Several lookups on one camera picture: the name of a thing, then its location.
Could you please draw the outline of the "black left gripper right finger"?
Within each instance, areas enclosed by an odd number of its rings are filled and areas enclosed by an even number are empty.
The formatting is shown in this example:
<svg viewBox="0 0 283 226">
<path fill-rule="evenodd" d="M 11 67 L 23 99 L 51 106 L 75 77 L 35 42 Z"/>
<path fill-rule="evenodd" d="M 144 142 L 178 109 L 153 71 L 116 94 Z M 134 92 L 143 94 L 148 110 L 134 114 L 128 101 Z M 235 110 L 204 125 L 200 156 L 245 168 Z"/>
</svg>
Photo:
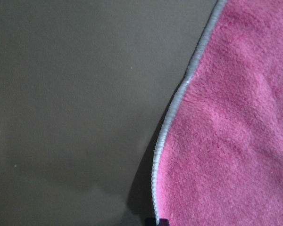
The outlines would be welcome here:
<svg viewBox="0 0 283 226">
<path fill-rule="evenodd" d="M 159 219 L 159 226 L 169 226 L 169 221 L 168 221 L 168 219 L 160 218 L 160 219 Z"/>
</svg>

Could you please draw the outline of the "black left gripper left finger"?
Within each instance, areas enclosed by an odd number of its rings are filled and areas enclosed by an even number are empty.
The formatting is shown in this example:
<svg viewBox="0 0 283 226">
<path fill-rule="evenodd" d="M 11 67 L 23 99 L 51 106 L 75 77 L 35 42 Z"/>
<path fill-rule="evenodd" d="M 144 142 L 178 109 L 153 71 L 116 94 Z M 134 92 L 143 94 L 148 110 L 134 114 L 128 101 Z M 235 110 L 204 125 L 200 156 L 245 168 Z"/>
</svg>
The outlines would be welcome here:
<svg viewBox="0 0 283 226">
<path fill-rule="evenodd" d="M 156 219 L 155 218 L 146 218 L 145 219 L 145 226 L 156 226 Z"/>
</svg>

